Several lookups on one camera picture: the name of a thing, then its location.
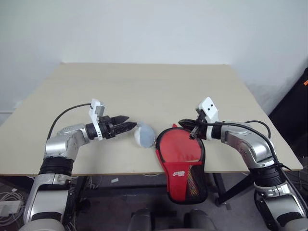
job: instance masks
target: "white label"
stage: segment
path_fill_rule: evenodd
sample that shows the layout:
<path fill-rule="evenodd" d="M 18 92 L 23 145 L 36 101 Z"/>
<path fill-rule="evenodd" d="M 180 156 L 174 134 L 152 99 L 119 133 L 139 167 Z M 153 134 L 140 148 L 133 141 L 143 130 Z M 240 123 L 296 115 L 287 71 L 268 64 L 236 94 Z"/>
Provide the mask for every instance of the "white label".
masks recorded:
<path fill-rule="evenodd" d="M 179 172 L 174 172 L 172 174 L 174 177 L 178 176 L 178 177 L 183 177 L 185 175 L 185 171 L 179 171 Z"/>

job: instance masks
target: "beige tabletop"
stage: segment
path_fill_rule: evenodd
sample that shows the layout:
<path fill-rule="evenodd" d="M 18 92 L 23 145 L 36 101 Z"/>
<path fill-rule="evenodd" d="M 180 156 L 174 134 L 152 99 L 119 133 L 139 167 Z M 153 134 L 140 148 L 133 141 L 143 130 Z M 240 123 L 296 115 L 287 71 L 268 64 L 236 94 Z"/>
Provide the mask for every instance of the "beige tabletop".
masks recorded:
<path fill-rule="evenodd" d="M 266 122 L 279 160 L 302 169 L 245 84 L 228 65 L 61 64 L 0 127 L 0 174 L 37 174 L 53 120 L 66 108 L 89 103 L 106 105 L 105 115 L 130 116 L 149 124 L 158 135 L 184 118 L 196 119 L 196 105 L 211 97 L 220 120 Z M 90 123 L 88 107 L 65 114 L 54 128 Z M 266 130 L 253 125 L 266 134 Z M 73 174 L 163 172 L 154 147 L 139 147 L 134 130 L 113 139 L 82 146 Z M 220 141 L 204 141 L 205 172 L 239 172 L 247 167 L 239 153 Z"/>

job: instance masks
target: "gray floor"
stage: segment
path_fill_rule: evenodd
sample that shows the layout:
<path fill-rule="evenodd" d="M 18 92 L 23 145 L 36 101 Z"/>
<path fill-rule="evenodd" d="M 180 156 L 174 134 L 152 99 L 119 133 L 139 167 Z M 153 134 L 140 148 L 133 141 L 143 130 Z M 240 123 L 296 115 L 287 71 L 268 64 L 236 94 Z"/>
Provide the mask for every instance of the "gray floor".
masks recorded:
<path fill-rule="evenodd" d="M 223 174 L 226 188 L 243 179 L 245 175 L 241 173 Z M 129 185 L 153 183 L 164 183 L 165 176 L 145 177 L 145 176 L 108 176 L 102 177 L 102 186 L 110 186 L 111 179 L 118 178 L 119 181 L 112 185 Z M 215 225 L 220 231 L 266 231 L 268 230 L 257 211 L 253 190 L 230 201 L 231 210 L 225 206 L 216 207 L 213 203 L 215 194 L 210 194 L 208 199 L 198 205 L 177 205 L 172 203 L 166 195 L 139 195 L 139 196 L 117 196 L 92 198 L 91 208 L 87 213 L 81 213 L 77 219 L 79 231 L 125 231 L 127 230 L 130 216 L 133 212 L 141 208 L 149 208 L 153 212 L 176 211 L 177 214 L 168 218 L 157 218 L 155 230 L 167 228 L 180 228 L 183 216 L 193 208 L 205 211 L 211 216 Z"/>

